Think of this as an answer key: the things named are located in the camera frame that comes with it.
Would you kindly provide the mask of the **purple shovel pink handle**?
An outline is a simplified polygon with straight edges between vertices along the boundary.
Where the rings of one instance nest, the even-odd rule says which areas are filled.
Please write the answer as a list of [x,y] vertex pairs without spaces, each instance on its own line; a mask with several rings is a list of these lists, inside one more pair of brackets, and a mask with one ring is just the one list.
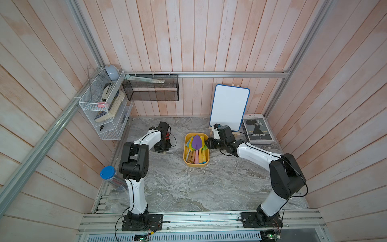
[[195,135],[192,141],[192,148],[195,150],[194,164],[199,164],[199,150],[202,147],[202,141],[199,135]]

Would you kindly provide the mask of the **yellow storage box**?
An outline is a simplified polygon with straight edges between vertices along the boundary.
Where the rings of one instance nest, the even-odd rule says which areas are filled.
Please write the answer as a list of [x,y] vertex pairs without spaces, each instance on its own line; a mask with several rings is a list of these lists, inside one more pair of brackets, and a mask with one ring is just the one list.
[[[195,139],[199,137],[200,146],[195,146]],[[205,145],[205,141],[209,138],[204,133],[188,133],[184,139],[183,161],[189,167],[201,168],[209,164],[210,153]]]

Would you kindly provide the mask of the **yellow scoop blue tip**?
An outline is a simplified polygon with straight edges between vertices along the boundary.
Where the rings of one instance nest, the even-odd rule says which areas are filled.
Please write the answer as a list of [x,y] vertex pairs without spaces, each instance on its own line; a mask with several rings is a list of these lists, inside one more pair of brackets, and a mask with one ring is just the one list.
[[203,164],[203,163],[206,163],[206,155],[205,155],[205,150],[204,150],[204,146],[205,146],[205,140],[204,140],[204,136],[200,136],[200,139],[202,141],[202,147],[200,149],[200,164]]

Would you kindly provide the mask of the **green shovel yellow handle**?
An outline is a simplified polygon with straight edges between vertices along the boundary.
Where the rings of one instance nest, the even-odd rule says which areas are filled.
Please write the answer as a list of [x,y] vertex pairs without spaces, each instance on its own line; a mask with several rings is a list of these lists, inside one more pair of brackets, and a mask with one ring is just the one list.
[[191,152],[191,149],[192,149],[192,139],[193,139],[193,137],[190,137],[187,144],[186,144],[189,152]]

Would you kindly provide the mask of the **yellow scoop wooden handle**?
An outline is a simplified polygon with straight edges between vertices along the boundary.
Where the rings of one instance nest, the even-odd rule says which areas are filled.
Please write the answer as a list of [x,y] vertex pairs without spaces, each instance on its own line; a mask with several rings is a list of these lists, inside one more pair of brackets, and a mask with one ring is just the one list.
[[193,163],[193,161],[194,161],[194,154],[193,154],[193,151],[190,150],[185,157],[185,162]]

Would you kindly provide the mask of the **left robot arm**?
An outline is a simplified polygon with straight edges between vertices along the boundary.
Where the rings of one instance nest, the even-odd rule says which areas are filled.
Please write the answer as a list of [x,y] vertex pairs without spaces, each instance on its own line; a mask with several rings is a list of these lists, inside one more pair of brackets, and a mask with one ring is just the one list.
[[149,169],[149,151],[154,148],[156,152],[162,153],[171,148],[169,130],[168,123],[160,122],[158,127],[151,127],[143,137],[134,142],[126,142],[123,146],[119,171],[128,186],[130,222],[148,222],[144,180]]

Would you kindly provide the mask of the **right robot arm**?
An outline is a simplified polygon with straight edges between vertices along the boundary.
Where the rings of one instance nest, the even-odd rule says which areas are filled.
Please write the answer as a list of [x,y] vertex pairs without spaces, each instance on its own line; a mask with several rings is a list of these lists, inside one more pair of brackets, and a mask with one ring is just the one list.
[[205,141],[209,149],[226,151],[229,155],[247,159],[270,173],[272,190],[256,212],[242,212],[244,228],[283,226],[280,210],[306,186],[306,179],[293,155],[272,153],[249,142],[235,139],[229,126],[215,124],[214,136]]

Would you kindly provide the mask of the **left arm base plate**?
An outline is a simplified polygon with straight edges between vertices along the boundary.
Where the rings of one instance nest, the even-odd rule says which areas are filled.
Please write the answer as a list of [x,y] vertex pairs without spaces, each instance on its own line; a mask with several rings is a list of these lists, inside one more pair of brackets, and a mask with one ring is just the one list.
[[163,227],[163,214],[133,214],[124,216],[122,231],[160,231]]

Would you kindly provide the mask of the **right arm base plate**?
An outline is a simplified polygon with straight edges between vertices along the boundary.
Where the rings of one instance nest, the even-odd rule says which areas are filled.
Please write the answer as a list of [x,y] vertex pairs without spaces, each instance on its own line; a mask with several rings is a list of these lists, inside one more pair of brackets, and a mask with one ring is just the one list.
[[262,212],[242,212],[239,220],[244,228],[282,228],[283,221],[280,213],[267,216]]

